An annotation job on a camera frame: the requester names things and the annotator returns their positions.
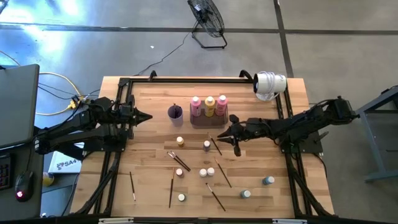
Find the large pink paint bottle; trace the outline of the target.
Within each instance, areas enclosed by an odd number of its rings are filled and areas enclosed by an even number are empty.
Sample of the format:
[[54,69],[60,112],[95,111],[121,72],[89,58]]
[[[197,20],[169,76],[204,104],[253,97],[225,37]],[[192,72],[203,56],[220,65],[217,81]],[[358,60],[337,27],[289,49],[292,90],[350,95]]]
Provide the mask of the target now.
[[197,96],[194,96],[190,103],[190,111],[191,115],[198,117],[201,115],[201,99]]
[[221,95],[217,99],[217,104],[216,104],[216,115],[218,116],[223,116],[226,112],[226,107],[228,104],[228,99],[225,95]]

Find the grey metal table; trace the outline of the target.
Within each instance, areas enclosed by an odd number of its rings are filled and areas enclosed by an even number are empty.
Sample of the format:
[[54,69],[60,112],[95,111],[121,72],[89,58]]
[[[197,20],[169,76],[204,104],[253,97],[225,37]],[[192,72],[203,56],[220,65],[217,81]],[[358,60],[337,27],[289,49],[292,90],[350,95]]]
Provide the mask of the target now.
[[361,120],[377,171],[365,182],[398,177],[398,85],[394,85],[355,111]]

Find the large yellow paint bottle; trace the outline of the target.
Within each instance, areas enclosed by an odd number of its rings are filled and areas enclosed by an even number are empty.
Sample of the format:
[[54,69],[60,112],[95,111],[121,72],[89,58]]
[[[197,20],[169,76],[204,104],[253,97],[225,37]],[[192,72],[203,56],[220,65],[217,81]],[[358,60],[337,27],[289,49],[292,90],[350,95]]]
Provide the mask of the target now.
[[212,117],[215,113],[216,101],[212,96],[205,99],[205,116]]

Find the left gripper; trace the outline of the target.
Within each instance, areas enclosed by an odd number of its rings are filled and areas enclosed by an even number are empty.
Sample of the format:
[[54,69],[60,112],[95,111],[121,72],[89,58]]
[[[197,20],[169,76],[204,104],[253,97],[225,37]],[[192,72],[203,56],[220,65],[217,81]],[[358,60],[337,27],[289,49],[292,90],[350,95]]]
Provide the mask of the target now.
[[[124,103],[119,104],[119,114],[121,117],[120,128],[127,132],[127,136],[129,139],[134,138],[133,130],[132,130],[132,113],[133,107],[135,104],[134,95],[127,95],[127,100]],[[137,108],[135,109],[135,125],[141,124],[147,120],[152,119],[151,114],[147,114],[145,112],[139,111]]]

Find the white light strip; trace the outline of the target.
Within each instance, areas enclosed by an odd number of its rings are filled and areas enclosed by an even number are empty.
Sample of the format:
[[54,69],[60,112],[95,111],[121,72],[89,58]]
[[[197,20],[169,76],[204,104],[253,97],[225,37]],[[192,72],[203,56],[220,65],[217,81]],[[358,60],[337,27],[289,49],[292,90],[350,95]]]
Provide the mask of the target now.
[[308,224],[307,220],[275,218],[272,224]]
[[98,224],[132,224],[134,219],[131,217],[119,217],[119,218],[100,218]]

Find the grey translucent plastic bin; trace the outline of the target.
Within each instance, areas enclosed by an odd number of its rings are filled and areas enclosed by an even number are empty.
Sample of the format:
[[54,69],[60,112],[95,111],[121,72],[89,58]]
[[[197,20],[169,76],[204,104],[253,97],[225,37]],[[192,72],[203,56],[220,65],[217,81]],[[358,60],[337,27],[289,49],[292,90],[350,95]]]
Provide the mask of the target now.
[[229,122],[228,107],[223,116],[214,114],[212,117],[205,116],[205,101],[201,100],[201,114],[194,116],[190,114],[190,122],[195,129],[221,129]]

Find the yellow round object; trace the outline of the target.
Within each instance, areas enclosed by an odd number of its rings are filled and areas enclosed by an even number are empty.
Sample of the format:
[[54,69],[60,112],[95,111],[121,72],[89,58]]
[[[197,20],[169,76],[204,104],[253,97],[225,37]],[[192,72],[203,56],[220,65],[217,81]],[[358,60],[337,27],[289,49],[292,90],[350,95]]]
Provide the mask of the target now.
[[48,173],[48,172],[44,172],[43,173],[43,177],[42,177],[42,185],[44,187],[49,187],[53,184],[55,180],[55,177],[53,176],[53,174]]

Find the grey laptop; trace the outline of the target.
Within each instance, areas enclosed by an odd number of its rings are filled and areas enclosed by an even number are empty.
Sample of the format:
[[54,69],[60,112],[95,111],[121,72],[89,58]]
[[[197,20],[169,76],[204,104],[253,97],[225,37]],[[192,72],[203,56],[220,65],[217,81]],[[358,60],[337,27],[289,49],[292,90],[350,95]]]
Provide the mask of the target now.
[[0,70],[0,149],[34,135],[39,70],[37,64]]

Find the orange bristle paint brush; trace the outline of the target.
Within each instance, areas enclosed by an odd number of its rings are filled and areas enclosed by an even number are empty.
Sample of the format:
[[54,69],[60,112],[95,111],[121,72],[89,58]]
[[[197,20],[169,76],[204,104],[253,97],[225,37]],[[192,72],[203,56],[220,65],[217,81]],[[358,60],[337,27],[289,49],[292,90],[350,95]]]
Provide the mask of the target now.
[[168,208],[171,208],[172,194],[173,194],[173,188],[174,188],[174,177],[175,177],[175,168],[173,168],[173,170],[172,170],[172,176],[171,176],[171,181],[170,181],[170,192],[169,192]]

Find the lilac plastic cup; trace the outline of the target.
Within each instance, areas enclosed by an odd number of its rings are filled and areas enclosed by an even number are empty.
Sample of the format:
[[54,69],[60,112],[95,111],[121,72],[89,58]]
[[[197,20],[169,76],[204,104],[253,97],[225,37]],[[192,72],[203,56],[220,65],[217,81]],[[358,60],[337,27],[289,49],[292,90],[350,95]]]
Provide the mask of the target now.
[[174,119],[173,105],[167,111],[169,119],[171,120],[172,124],[176,127],[183,125],[183,109],[179,105],[177,105],[177,111],[178,115],[176,119]]

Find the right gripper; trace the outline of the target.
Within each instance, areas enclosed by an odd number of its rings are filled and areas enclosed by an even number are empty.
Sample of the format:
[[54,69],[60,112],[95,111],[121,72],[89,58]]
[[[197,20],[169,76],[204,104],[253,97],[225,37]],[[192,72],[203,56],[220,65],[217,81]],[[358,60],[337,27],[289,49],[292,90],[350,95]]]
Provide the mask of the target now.
[[241,156],[239,142],[259,137],[261,134],[261,118],[249,118],[247,121],[240,121],[235,114],[231,114],[229,120],[231,121],[231,126],[217,135],[217,138],[221,138],[221,142],[231,144],[234,154]]

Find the thin silver ferrule paint brush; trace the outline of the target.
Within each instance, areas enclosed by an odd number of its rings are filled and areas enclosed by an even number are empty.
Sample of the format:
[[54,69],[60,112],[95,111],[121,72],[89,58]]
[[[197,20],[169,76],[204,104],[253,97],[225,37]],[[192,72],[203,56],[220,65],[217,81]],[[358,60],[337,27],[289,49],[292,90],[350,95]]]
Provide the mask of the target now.
[[217,151],[219,152],[219,154],[222,156],[222,152],[220,151],[218,145],[216,144],[215,140],[212,138],[212,136],[210,135],[210,133],[208,133],[209,138],[211,139],[212,143],[214,144],[214,146],[216,147]]

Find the yellow power plug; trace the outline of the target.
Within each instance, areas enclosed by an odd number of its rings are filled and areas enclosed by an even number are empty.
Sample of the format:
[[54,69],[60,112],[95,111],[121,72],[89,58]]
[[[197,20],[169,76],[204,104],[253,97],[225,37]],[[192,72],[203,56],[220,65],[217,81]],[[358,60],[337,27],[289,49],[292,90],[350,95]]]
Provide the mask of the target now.
[[86,97],[84,96],[73,96],[70,100],[70,103],[68,105],[68,109],[74,110],[78,107],[80,103],[86,102]]

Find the flat silver ferrule paint brush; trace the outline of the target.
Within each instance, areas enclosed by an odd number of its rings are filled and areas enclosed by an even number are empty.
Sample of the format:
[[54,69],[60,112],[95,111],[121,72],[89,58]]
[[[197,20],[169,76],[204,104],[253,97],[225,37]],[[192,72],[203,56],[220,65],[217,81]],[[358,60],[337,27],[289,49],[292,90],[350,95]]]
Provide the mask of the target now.
[[208,187],[209,191],[211,192],[211,194],[214,196],[215,200],[218,202],[218,204],[221,206],[221,208],[223,209],[224,212],[226,212],[225,207],[223,206],[223,204],[220,202],[219,198],[217,197],[217,195],[214,193],[213,189],[210,187],[210,185],[206,182],[205,185]]

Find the black keyboard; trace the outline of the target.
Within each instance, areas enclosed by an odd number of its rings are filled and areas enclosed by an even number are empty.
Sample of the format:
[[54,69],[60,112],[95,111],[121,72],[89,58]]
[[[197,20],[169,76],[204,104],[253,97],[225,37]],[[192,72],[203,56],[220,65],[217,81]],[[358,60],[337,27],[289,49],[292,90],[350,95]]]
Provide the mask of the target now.
[[12,185],[13,177],[12,155],[0,154],[0,190],[8,189]]

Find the black computer mouse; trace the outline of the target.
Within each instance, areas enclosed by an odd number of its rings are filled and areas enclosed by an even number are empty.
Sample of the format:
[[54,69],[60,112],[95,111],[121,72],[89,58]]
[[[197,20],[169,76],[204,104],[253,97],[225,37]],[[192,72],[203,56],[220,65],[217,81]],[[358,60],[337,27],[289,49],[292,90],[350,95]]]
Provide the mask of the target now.
[[30,170],[24,171],[17,176],[15,183],[15,198],[18,202],[28,201],[33,194],[34,173]]

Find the black floor fan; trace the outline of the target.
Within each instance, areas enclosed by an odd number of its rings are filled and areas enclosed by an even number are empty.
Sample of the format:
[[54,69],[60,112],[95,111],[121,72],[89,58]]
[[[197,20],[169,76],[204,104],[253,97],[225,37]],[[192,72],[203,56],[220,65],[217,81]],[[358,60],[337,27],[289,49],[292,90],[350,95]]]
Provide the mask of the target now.
[[[187,0],[187,3],[196,19],[196,23],[191,31],[192,38],[203,49],[225,49],[228,43],[224,37],[224,21],[213,0]],[[206,33],[213,38],[221,37],[224,44],[219,46],[203,45],[195,35],[198,26],[204,28]]]

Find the dark grey desk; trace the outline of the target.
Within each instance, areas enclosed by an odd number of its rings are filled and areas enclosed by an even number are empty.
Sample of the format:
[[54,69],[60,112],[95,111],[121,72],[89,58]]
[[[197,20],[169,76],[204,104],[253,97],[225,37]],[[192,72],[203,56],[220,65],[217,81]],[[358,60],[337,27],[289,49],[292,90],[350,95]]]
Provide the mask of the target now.
[[[39,216],[42,199],[42,173],[44,157],[35,152],[32,142],[0,149],[0,154],[12,155],[13,177],[8,189],[0,190],[0,222],[8,220],[24,220]],[[15,198],[17,176],[24,171],[34,173],[33,194],[26,202],[18,202]]]

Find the white cardboard box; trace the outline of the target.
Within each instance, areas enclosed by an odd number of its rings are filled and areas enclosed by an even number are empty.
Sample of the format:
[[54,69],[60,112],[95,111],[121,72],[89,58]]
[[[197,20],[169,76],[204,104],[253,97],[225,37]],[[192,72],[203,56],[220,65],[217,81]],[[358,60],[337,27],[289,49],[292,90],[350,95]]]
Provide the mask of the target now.
[[81,171],[81,161],[55,151],[48,169],[51,174],[77,174]]

